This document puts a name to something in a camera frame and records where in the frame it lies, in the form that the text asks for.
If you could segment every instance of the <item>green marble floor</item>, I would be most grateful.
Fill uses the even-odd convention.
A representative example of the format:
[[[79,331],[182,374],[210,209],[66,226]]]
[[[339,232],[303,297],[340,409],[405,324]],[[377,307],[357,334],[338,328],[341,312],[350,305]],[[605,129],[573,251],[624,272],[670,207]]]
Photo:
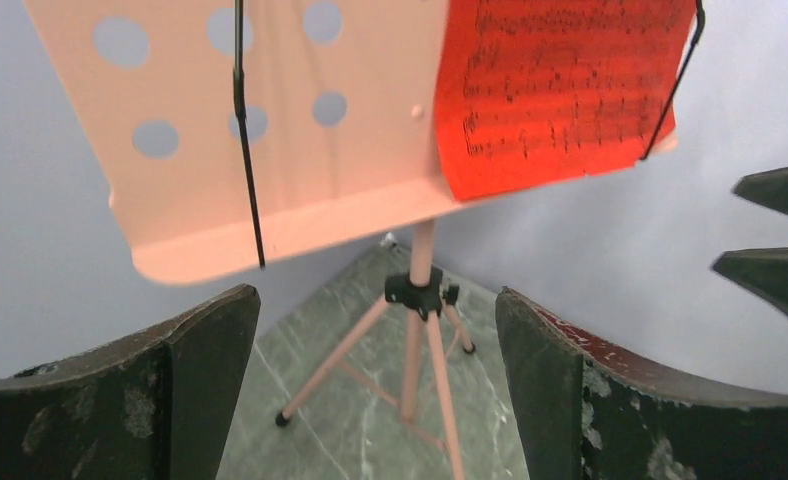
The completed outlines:
[[[447,480],[447,457],[402,425],[397,411],[336,370],[291,424],[274,417],[362,313],[381,295],[386,275],[408,269],[399,246],[369,250],[290,316],[256,339],[219,480]],[[462,286],[457,307],[477,345],[449,357],[449,376],[468,480],[527,479],[494,324],[495,295]],[[348,356],[386,391],[400,390],[406,313],[388,309]],[[453,328],[442,321],[445,345]],[[433,374],[424,348],[417,423],[443,437]]]

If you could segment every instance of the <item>rubber foot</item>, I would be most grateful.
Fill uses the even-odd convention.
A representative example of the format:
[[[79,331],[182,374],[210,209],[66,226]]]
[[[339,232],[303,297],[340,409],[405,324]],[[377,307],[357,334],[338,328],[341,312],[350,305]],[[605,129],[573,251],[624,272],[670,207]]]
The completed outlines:
[[[282,415],[282,412],[279,412],[279,415],[276,416],[276,426],[277,427],[284,427],[291,422],[290,418],[285,418],[285,415]]]

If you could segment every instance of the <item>red sheet music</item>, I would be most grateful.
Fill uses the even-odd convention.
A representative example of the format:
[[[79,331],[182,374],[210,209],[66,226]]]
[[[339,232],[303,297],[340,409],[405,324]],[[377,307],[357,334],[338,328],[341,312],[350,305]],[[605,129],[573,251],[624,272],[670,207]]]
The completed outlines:
[[[695,0],[451,0],[435,120],[453,195],[633,166],[695,14]],[[671,109],[657,141],[674,127]]]

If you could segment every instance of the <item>wall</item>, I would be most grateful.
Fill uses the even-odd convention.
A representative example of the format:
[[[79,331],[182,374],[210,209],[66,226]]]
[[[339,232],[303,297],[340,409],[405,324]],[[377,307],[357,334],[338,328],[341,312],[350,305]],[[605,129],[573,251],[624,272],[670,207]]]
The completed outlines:
[[[144,280],[22,2],[0,0],[0,376],[127,335],[241,282],[261,292],[262,333],[377,240],[193,288]]]
[[[788,392],[788,320],[709,269],[788,246],[788,217],[730,193],[788,165],[788,0],[705,3],[675,152],[445,218],[437,258],[652,359]]]

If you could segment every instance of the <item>perforated panel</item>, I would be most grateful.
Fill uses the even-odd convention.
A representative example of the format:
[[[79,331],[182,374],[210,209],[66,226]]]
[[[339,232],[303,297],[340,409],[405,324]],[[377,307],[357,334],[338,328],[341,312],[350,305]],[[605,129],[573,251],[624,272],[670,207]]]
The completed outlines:
[[[191,283],[257,265],[232,131],[232,2],[25,3],[138,270]],[[247,2],[246,97],[268,259],[459,208],[431,133],[446,8]],[[337,94],[346,114],[331,125],[344,107]]]

